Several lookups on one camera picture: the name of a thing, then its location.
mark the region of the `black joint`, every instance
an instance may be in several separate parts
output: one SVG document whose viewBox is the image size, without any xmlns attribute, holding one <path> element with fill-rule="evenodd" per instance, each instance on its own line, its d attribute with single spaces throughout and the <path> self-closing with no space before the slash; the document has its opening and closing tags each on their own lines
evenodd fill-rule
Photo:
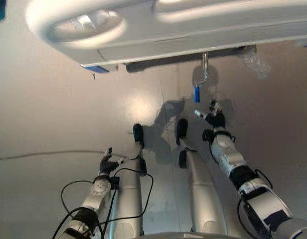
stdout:
<svg viewBox="0 0 307 239">
<path fill-rule="evenodd" d="M 203 141 L 208 141 L 210 143 L 213 143 L 214 138 L 215 138 L 215 133 L 213 132 L 213 130 L 210 130 L 210 129 L 204 130 L 202 134 Z"/>
<path fill-rule="evenodd" d="M 119 166 L 118 162 L 109 162 L 102 160 L 99 166 L 99 171 L 101 173 L 107 173 L 110 174 L 112 171 L 114 171 Z"/>
<path fill-rule="evenodd" d="M 232 135 L 228 132 L 228 131 L 217 131 L 216 133 L 214 133 L 215 136 L 217 135 L 225 135 L 225 136 L 228 136 L 230 139 L 232 139 Z"/>
<path fill-rule="evenodd" d="M 110 182 L 110 185 L 111 185 L 111 190 L 114 190 L 114 189 L 119 189 L 119 182 L 120 182 L 120 178 L 119 177 L 111 177 L 109 178 L 109 182 Z"/>
<path fill-rule="evenodd" d="M 93 184 L 97 181 L 97 180 L 100 180 L 100 179 L 107 179 L 108 181 L 110 181 L 110 177 L 108 176 L 108 174 L 102 174 L 102 175 L 98 175 L 94 181 L 93 181 Z"/>
<path fill-rule="evenodd" d="M 246 182 L 249 182 L 252 179 L 260 178 L 258 175 L 256 175 L 251 168 L 248 166 L 239 166 L 235 169 L 233 169 L 230 172 L 229 176 L 231 182 L 235 186 L 237 190 Z"/>
<path fill-rule="evenodd" d="M 85 236 L 83 236 L 80 232 L 72 229 L 72 228 L 67 228 L 65 230 L 65 233 L 72 236 L 73 238 L 89 238 L 90 234 L 86 234 Z"/>
<path fill-rule="evenodd" d="M 91 209 L 83 208 L 78 211 L 73 220 L 85 223 L 89 229 L 93 230 L 97 225 L 98 216 L 96 212 Z"/>
<path fill-rule="evenodd" d="M 291 218 L 288 217 L 288 215 L 283 211 L 277 211 L 271 215 L 269 215 L 267 218 L 264 219 L 264 222 L 270 226 L 270 230 L 273 232 L 276 232 L 279 225 Z"/>
<path fill-rule="evenodd" d="M 210 105 L 211 105 L 211 106 L 215 106 L 216 103 L 217 103 L 216 100 L 212 100 Z"/>
<path fill-rule="evenodd" d="M 182 150 L 179 153 L 179 167 L 187 168 L 187 150 Z"/>
<path fill-rule="evenodd" d="M 142 172 L 140 174 L 141 177 L 144 177 L 147 175 L 147 165 L 146 165 L 146 161 L 140 157 L 139 159 L 139 163 L 140 163 L 140 171 Z"/>
</svg>

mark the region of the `wire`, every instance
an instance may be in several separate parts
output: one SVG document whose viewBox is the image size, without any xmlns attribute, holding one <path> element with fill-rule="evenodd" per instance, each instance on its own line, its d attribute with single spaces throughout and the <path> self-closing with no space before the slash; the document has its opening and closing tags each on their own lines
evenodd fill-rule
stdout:
<svg viewBox="0 0 307 239">
<path fill-rule="evenodd" d="M 56 238 L 56 236 L 57 236 L 59 230 L 61 229 L 61 227 L 63 226 L 63 224 L 66 222 L 67 218 L 68 218 L 69 216 L 71 216 L 74 212 L 79 211 L 79 210 L 89 210 L 89 211 L 92 211 L 93 213 L 95 213 L 93 210 L 91 210 L 91 209 L 89 209 L 89 208 L 84 208 L 84 207 L 79 207 L 79 208 L 73 209 L 72 211 L 70 211 L 70 212 L 64 217 L 64 219 L 63 219 L 63 220 L 61 221 L 61 223 L 58 225 L 56 231 L 54 232 L 54 235 L 53 235 L 52 239 L 55 239 L 55 238 Z M 102 237 L 103 237 L 103 236 L 104 236 L 104 232 L 103 232 L 102 227 L 101 227 L 101 225 L 100 225 L 100 223 L 99 223 L 99 220 L 98 220 L 97 215 L 96 215 L 96 219 L 97 219 L 97 226 L 98 226 L 98 228 L 99 228 L 100 234 L 101 234 Z"/>
<path fill-rule="evenodd" d="M 104 235 L 106 233 L 109 217 L 110 217 L 110 214 L 112 212 L 112 208 L 113 208 L 113 203 L 114 203 L 114 198 L 115 198 L 116 192 L 117 192 L 117 190 L 115 190 L 115 192 L 113 194 L 113 197 L 112 197 L 112 201 L 110 202 L 110 207 L 109 207 L 109 211 L 108 211 L 108 214 L 107 214 L 106 223 L 105 223 L 105 226 L 104 226 Z"/>
<path fill-rule="evenodd" d="M 122 170 L 128 170 L 128 171 L 132 171 L 132 172 L 135 172 L 135 173 L 143 173 L 143 172 L 136 171 L 136 170 L 133 170 L 133 169 L 130 169 L 130 168 L 121 168 L 121 169 L 119 169 L 119 170 L 115 173 L 114 177 L 117 175 L 118 172 L 120 172 L 120 171 L 122 171 Z M 142 216 L 145 214 L 146 209 L 147 209 L 147 206 L 148 206 L 149 198 L 150 198 L 150 195 L 151 195 L 151 193 L 152 193 L 153 185 L 154 185 L 154 178 L 153 178 L 150 174 L 148 174 L 148 173 L 146 173 L 145 176 L 149 176 L 149 177 L 151 178 L 151 180 L 152 180 L 152 183 L 151 183 L 151 186 L 150 186 L 150 190 L 149 190 L 149 193 L 148 193 L 148 196 L 147 196 L 146 205 L 145 205 L 145 208 L 144 208 L 143 212 L 142 212 L 141 214 L 139 214 L 138 216 L 123 217 L 123 218 L 115 218 L 115 219 L 111 219 L 111 220 L 106 220 L 105 222 L 101 222 L 100 225 L 105 224 L 105 223 L 110 223 L 110 222 L 118 221 L 118 220 L 123 220 L 123 219 L 140 218 L 140 217 L 142 217 Z"/>
<path fill-rule="evenodd" d="M 40 156 L 40 155 L 53 155 L 53 154 L 66 154 L 66 153 L 97 153 L 102 154 L 105 153 L 104 151 L 97 151 L 97 150 L 62 150 L 62 151 L 48 151 L 48 152 L 38 152 L 38 153 L 27 153 L 27 154 L 20 154 L 15 156 L 9 157 L 2 157 L 0 160 L 8 160 L 8 159 L 17 159 L 17 158 L 28 158 L 33 156 Z M 127 156 L 112 153 L 113 156 L 117 156 L 120 158 L 128 158 Z"/>
<path fill-rule="evenodd" d="M 67 188 L 69 185 L 72 185 L 72 184 L 75 184 L 75 183 L 81 183 L 81 182 L 84 182 L 84 183 L 93 183 L 92 181 L 88 181 L 88 180 L 77 180 L 77 181 L 73 181 L 73 182 L 70 182 L 70 183 L 66 184 L 66 185 L 63 187 L 63 189 L 62 189 L 62 191 L 61 191 L 61 193 L 60 193 L 60 199 L 61 199 L 62 204 L 63 204 L 63 207 L 64 207 L 64 209 L 66 210 L 67 213 L 69 213 L 69 210 L 68 210 L 68 208 L 66 207 L 65 202 L 64 202 L 64 198 L 63 198 L 64 190 L 65 190 L 65 188 Z"/>
<path fill-rule="evenodd" d="M 254 171 L 255 171 L 257 176 L 259 176 L 259 173 L 260 173 L 268 181 L 268 183 L 270 184 L 271 189 L 273 189 L 273 184 L 271 183 L 269 178 L 260 169 L 256 169 Z"/>
<path fill-rule="evenodd" d="M 114 174 L 114 177 L 117 175 L 118 172 L 120 172 L 120 171 L 122 171 L 122 170 L 128 170 L 128 171 L 132 171 L 132 172 L 135 172 L 135 173 L 143 173 L 143 172 L 141 172 L 141 171 L 133 170 L 133 169 L 130 169 L 130 168 L 121 168 L 121 169 L 117 170 L 117 172 Z M 148 173 L 146 173 L 145 176 L 149 176 L 149 177 L 151 178 L 151 180 L 152 180 L 152 183 L 151 183 L 151 186 L 150 186 L 150 189 L 149 189 L 149 193 L 148 193 L 148 196 L 147 196 L 146 205 L 145 205 L 145 208 L 144 208 L 143 212 L 142 212 L 141 214 L 137 215 L 137 216 L 123 217 L 123 218 L 115 218 L 115 219 L 109 220 L 109 217 L 110 217 L 110 214 L 111 214 L 111 211 L 112 211 L 112 207 L 113 207 L 114 198 L 115 198 L 115 195 L 116 195 L 116 192 L 117 192 L 117 191 L 115 190 L 115 192 L 114 192 L 114 194 L 113 194 L 113 197 L 112 197 L 112 200 L 111 200 L 111 203 L 110 203 L 110 207 L 109 207 L 109 212 L 108 212 L 108 214 L 107 214 L 107 218 L 106 218 L 106 220 L 105 220 L 104 222 L 99 223 L 99 226 L 98 226 L 99 228 L 101 228 L 100 226 L 101 226 L 102 224 L 105 224 L 105 226 L 104 226 L 104 231 L 103 231 L 103 232 L 101 231 L 102 239 L 104 238 L 104 235 L 105 235 L 105 233 L 106 233 L 106 229 L 107 229 L 108 223 L 114 222 L 114 221 L 118 221 L 118 220 L 123 220 L 123 219 L 140 218 L 140 217 L 142 217 L 142 216 L 145 214 L 146 209 L 147 209 L 147 207 L 148 207 L 150 195 L 151 195 L 151 192 L 152 192 L 152 189 L 153 189 L 153 185 L 154 185 L 154 178 L 153 178 L 150 174 L 148 174 Z M 87 234 L 88 232 L 90 232 L 90 231 L 91 231 L 91 229 L 88 229 L 86 232 L 84 232 L 84 233 L 82 234 L 82 237 L 83 237 L 85 234 Z"/>
<path fill-rule="evenodd" d="M 255 237 L 254 235 L 252 235 L 247 228 L 245 227 L 245 225 L 243 224 L 241 217 L 240 217 L 240 205 L 241 205 L 242 199 L 240 198 L 239 202 L 238 202 L 238 206 L 237 206 L 237 214 L 238 214 L 238 219 L 239 222 L 241 224 L 241 226 L 243 227 L 243 229 L 246 231 L 247 234 L 249 234 L 250 237 L 252 237 L 253 239 L 258 239 L 257 237 Z"/>
</svg>

